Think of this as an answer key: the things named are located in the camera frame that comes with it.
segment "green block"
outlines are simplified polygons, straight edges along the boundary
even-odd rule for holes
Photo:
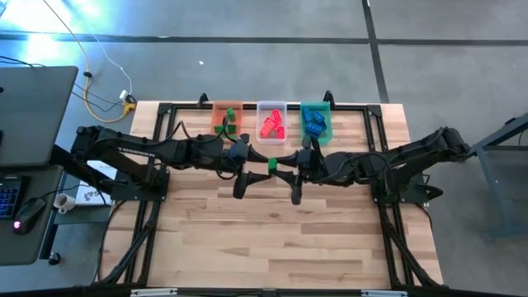
[[[237,118],[234,116],[233,108],[228,108],[228,120],[234,122]]]
[[[236,125],[228,125],[228,133],[229,134],[237,133],[237,126]]]
[[[274,172],[277,170],[277,159],[271,158],[267,161],[267,171]]]

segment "gray floor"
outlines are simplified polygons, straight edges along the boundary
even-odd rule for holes
[[[39,0],[13,1],[0,30],[66,32]],[[102,35],[366,38],[361,0],[114,0],[49,1],[73,30]],[[378,38],[526,39],[528,2],[522,0],[370,0]],[[128,83],[95,43],[83,44],[107,99]],[[380,102],[368,45],[105,43],[134,81],[140,100],[211,99],[318,101],[331,89],[337,101]],[[439,126],[455,127],[473,144],[506,120],[528,111],[526,47],[380,46],[390,102],[403,103],[413,139]],[[77,65],[73,42],[45,36],[0,40],[0,54],[46,65]],[[113,118],[115,110],[105,115]],[[108,125],[128,131],[132,117]],[[98,122],[72,97],[58,144],[66,149],[79,125]],[[495,242],[483,232],[497,224],[479,164],[440,164],[429,173],[445,194],[431,203],[438,257],[453,288],[526,295],[528,238]],[[0,291],[88,284],[102,226],[59,229],[59,266],[0,267]]]

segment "wooden table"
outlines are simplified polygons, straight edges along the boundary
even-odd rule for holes
[[[138,104],[132,135],[152,138],[158,103]],[[403,106],[381,106],[389,148],[409,142]],[[210,111],[178,111],[178,120],[186,123],[191,135],[210,131]],[[332,122],[334,138],[323,147],[323,154],[368,150],[361,113],[333,112]],[[288,113],[284,146],[259,145],[255,124],[256,111],[244,111],[243,133],[251,135],[258,152],[277,157],[300,149],[299,112]],[[176,139],[184,137],[177,132]],[[247,169],[266,173],[267,165],[249,163]],[[368,186],[304,185],[302,203],[294,206],[289,186],[276,178],[250,186],[243,200],[231,196],[232,185],[233,180],[222,181],[214,172],[171,171],[167,200],[159,215],[149,286],[389,288],[380,217]],[[101,265],[103,277],[130,245],[138,204],[125,203],[111,222]],[[415,205],[401,208],[410,250],[441,283],[428,218]],[[401,257],[398,252],[395,256],[398,276],[403,279]],[[134,279],[142,261],[143,250]]]

